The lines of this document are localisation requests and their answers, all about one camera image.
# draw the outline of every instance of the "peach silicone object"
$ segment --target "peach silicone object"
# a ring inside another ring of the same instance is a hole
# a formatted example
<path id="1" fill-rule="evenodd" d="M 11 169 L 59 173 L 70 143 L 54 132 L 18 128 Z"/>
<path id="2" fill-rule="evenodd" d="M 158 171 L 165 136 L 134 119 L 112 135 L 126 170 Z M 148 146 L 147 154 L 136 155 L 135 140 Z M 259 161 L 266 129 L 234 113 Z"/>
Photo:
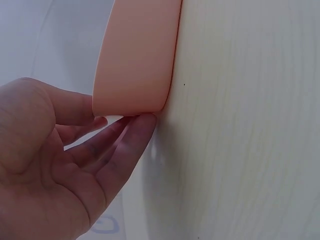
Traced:
<path id="1" fill-rule="evenodd" d="M 172 79 L 182 0 L 115 0 L 93 87 L 95 116 L 156 113 Z"/>

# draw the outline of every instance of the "hand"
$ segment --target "hand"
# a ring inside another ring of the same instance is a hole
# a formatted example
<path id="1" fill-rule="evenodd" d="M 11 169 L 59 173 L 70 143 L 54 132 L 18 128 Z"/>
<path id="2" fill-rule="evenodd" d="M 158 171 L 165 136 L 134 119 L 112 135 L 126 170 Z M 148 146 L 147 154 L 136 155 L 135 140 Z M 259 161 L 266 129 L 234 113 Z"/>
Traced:
<path id="1" fill-rule="evenodd" d="M 30 78 L 0 87 L 0 239 L 74 240 L 90 229 L 129 179 L 156 117 L 124 117 L 64 150 L 106 124 L 88 95 Z"/>

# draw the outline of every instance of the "human hand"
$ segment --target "human hand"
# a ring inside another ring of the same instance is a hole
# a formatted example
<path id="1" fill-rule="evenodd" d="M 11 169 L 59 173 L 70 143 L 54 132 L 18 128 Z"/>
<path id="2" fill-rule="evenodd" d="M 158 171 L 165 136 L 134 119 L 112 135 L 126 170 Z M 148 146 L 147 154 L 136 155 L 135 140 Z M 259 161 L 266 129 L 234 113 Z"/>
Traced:
<path id="1" fill-rule="evenodd" d="M 30 78 L 0 87 L 0 239 L 74 240 L 90 229 L 129 179 L 156 117 L 124 117 L 64 150 L 106 124 L 88 95 Z"/>

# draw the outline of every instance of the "finger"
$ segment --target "finger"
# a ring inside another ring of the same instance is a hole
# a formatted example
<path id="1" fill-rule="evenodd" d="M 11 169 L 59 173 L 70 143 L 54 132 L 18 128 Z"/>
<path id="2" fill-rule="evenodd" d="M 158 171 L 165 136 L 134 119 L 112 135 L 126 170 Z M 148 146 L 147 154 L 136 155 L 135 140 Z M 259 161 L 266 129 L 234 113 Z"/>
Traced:
<path id="1" fill-rule="evenodd" d="M 68 149 L 66 153 L 79 167 L 99 160 L 118 139 L 131 119 L 121 118 L 84 143 Z"/>
<path id="2" fill-rule="evenodd" d="M 84 126 L 94 120 L 90 95 L 62 90 L 32 78 L 25 81 L 32 82 L 47 93 L 54 109 L 56 124 Z"/>
<path id="3" fill-rule="evenodd" d="M 83 136 L 105 127 L 108 121 L 105 117 L 96 117 L 92 123 L 87 126 L 66 126 L 55 125 L 64 146 L 70 145 Z"/>
<path id="4" fill-rule="evenodd" d="M 0 153 L 4 167 L 22 173 L 56 124 L 93 122 L 91 96 L 23 78 L 0 87 Z"/>
<path id="5" fill-rule="evenodd" d="M 110 159 L 97 174 L 107 205 L 111 203 L 131 176 L 146 149 L 156 126 L 153 114 L 143 114 L 133 120 Z"/>
<path id="6" fill-rule="evenodd" d="M 113 154 L 115 153 L 116 148 L 117 148 L 117 145 L 113 144 L 100 160 L 93 162 L 92 164 L 89 164 L 88 166 L 85 166 L 83 168 L 83 171 L 95 176 L 97 174 L 97 172 L 100 171 L 100 169 L 102 169 L 106 164 L 108 164 L 108 162 L 112 158 Z"/>

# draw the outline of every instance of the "light wood grain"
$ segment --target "light wood grain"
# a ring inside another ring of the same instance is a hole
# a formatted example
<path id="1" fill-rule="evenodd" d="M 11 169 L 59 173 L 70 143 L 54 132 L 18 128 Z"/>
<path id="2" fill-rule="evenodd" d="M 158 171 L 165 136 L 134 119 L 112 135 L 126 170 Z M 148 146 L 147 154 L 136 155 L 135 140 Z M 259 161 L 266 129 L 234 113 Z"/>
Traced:
<path id="1" fill-rule="evenodd" d="M 184 0 L 150 239 L 320 240 L 319 43 L 318 0 Z"/>

